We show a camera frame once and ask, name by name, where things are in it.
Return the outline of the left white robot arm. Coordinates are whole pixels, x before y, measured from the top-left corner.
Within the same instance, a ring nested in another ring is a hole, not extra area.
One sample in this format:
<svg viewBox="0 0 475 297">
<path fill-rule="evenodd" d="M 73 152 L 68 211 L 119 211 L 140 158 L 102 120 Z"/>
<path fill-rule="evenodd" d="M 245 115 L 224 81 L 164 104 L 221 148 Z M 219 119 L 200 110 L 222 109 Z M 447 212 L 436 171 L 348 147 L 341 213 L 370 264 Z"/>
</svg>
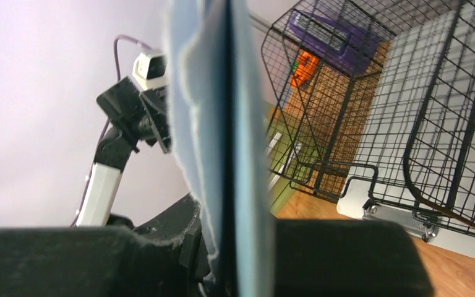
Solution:
<svg viewBox="0 0 475 297">
<path fill-rule="evenodd" d="M 171 148 L 166 118 L 168 82 L 125 77 L 98 95 L 96 102 L 108 117 L 100 136 L 82 203 L 73 226 L 105 226 L 121 178 L 139 142 L 158 145 L 164 154 Z"/>
</svg>

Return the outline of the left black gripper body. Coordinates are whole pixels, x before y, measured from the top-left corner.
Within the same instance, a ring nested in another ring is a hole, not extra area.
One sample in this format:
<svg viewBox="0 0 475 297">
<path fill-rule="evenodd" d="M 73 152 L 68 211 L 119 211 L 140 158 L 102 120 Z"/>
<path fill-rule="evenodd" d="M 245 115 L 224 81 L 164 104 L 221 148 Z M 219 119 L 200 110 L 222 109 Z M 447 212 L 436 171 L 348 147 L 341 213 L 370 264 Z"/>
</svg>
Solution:
<svg viewBox="0 0 475 297">
<path fill-rule="evenodd" d="M 164 154 L 171 151 L 166 108 L 167 87 L 141 91 L 129 77 L 101 93 L 96 102 L 110 123 L 134 152 L 137 144 L 159 145 Z"/>
</svg>

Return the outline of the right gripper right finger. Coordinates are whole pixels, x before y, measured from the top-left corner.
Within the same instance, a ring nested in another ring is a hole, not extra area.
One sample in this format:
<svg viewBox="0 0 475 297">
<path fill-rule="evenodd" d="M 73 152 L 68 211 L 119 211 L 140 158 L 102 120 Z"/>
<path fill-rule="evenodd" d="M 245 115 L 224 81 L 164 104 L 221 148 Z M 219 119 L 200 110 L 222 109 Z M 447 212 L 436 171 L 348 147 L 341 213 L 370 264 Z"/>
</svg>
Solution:
<svg viewBox="0 0 475 297">
<path fill-rule="evenodd" d="M 409 234 L 383 221 L 278 219 L 275 296 L 433 296 Z"/>
</svg>

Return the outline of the white clipboard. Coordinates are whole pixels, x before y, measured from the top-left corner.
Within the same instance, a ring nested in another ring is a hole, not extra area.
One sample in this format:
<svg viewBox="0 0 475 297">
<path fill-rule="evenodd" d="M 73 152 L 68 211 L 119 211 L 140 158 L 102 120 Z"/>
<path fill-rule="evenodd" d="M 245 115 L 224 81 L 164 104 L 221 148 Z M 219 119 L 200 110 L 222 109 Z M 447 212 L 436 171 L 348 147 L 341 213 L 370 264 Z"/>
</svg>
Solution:
<svg viewBox="0 0 475 297">
<path fill-rule="evenodd" d="M 365 7 L 393 36 L 337 210 L 475 259 L 475 1 Z"/>
</svg>

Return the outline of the green drawer cabinet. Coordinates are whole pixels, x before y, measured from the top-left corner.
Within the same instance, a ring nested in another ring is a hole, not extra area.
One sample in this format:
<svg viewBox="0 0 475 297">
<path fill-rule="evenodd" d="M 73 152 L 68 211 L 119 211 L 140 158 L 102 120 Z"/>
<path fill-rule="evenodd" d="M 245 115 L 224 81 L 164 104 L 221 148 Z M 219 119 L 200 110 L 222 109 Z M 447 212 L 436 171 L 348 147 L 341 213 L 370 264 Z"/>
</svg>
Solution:
<svg viewBox="0 0 475 297">
<path fill-rule="evenodd" d="M 268 191 L 270 211 L 277 215 L 296 192 L 290 186 L 296 157 L 298 119 L 290 112 L 266 102 L 264 123 L 267 128 L 267 157 L 269 164 Z"/>
</svg>

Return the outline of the black wire mesh basket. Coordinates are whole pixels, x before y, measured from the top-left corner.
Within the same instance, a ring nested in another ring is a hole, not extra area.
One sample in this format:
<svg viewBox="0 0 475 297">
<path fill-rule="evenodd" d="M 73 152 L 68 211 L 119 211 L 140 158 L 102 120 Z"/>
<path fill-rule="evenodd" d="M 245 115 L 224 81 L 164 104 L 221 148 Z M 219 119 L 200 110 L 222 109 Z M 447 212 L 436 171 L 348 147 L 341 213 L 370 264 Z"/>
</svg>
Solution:
<svg viewBox="0 0 475 297">
<path fill-rule="evenodd" d="M 261 52 L 272 180 L 475 238 L 475 1 L 298 1 Z"/>
</svg>

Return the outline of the papers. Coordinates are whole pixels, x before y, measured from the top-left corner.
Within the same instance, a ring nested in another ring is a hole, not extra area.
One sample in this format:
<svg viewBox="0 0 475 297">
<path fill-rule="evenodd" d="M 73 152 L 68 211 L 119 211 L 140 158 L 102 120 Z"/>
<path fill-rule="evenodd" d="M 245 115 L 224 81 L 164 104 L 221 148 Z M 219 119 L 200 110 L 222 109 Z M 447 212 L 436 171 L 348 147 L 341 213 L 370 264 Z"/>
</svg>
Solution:
<svg viewBox="0 0 475 297">
<path fill-rule="evenodd" d="M 264 101 L 245 1 L 171 1 L 172 151 L 200 207 L 209 296 L 273 296 Z"/>
</svg>

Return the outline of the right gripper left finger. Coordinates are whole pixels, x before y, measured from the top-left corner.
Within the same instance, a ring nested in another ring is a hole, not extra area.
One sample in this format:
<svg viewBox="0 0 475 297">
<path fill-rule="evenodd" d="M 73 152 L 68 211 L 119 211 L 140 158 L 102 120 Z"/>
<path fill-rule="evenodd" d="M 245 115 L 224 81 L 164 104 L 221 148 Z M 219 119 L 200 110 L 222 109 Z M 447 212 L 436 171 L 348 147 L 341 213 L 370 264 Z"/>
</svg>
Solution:
<svg viewBox="0 0 475 297">
<path fill-rule="evenodd" d="M 192 296 L 199 205 L 136 228 L 0 228 L 0 296 Z"/>
</svg>

